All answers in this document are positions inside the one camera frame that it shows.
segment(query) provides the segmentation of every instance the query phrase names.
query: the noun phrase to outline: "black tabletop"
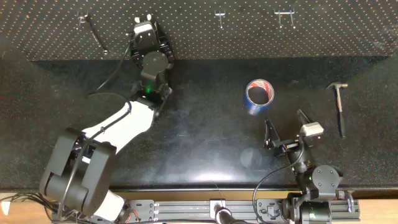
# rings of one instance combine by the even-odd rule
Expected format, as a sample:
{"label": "black tabletop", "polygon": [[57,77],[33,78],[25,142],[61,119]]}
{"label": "black tabletop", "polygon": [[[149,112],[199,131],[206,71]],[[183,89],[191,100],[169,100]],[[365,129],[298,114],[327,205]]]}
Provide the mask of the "black tabletop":
{"label": "black tabletop", "polygon": [[[117,61],[0,61],[0,190],[37,190],[60,130],[84,129],[120,110],[112,96],[87,99]],[[264,119],[281,139],[300,130],[301,109],[325,129],[326,143],[312,149],[317,164],[339,167],[340,187],[398,187],[396,58],[263,58],[178,60],[170,73],[174,92],[150,130],[119,154],[115,190],[250,189],[287,164],[263,148]],[[108,91],[128,96],[139,70],[125,61]],[[244,90],[253,79],[275,90],[270,107],[248,114]],[[338,134],[333,90],[341,91],[347,138]],[[294,189],[285,170],[265,189]]]}

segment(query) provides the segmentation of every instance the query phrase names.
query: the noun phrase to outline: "hammer head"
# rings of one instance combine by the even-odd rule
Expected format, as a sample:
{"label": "hammer head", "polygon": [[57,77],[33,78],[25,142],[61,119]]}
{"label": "hammer head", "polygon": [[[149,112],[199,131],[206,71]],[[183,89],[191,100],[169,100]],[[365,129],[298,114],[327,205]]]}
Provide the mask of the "hammer head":
{"label": "hammer head", "polygon": [[330,87],[333,87],[333,86],[336,89],[339,89],[339,88],[346,88],[348,86],[348,84],[347,83],[341,83],[341,82],[334,82],[334,83],[330,84],[328,86],[328,88],[326,88],[326,89],[329,89]]}

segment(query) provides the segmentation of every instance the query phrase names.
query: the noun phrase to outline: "perforated metal panel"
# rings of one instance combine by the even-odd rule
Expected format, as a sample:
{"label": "perforated metal panel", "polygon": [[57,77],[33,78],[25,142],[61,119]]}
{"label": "perforated metal panel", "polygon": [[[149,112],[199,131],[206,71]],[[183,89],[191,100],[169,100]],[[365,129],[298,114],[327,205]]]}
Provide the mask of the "perforated metal panel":
{"label": "perforated metal panel", "polygon": [[[295,29],[289,15],[294,10]],[[220,19],[215,11],[226,13]],[[398,0],[24,0],[1,1],[0,37],[31,60],[118,59],[134,18],[152,14],[176,58],[389,55],[398,48]],[[102,49],[78,12],[89,12]]]}

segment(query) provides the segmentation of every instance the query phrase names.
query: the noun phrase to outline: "hammer handle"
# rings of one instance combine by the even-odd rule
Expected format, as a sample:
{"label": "hammer handle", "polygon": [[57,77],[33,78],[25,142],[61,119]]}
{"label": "hammer handle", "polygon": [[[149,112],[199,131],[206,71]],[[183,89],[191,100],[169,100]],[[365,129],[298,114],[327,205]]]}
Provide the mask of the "hammer handle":
{"label": "hammer handle", "polygon": [[345,138],[346,137],[346,130],[344,127],[344,119],[343,119],[343,112],[338,112],[338,122],[340,125],[340,136],[341,138]]}

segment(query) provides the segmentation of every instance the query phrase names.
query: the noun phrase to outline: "hammer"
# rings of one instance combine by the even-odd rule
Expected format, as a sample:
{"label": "hammer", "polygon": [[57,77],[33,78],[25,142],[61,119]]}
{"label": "hammer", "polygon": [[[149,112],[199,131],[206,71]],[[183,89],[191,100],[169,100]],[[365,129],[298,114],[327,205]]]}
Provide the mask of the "hammer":
{"label": "hammer", "polygon": [[340,99],[340,88],[346,88],[348,84],[346,83],[341,83],[341,82],[334,82],[328,86],[329,89],[330,87],[335,87],[336,88],[336,94],[337,94],[337,107],[338,107],[338,121],[340,125],[340,136],[341,138],[346,137],[346,131],[344,129],[344,119],[343,119],[343,106],[341,105],[341,99]]}

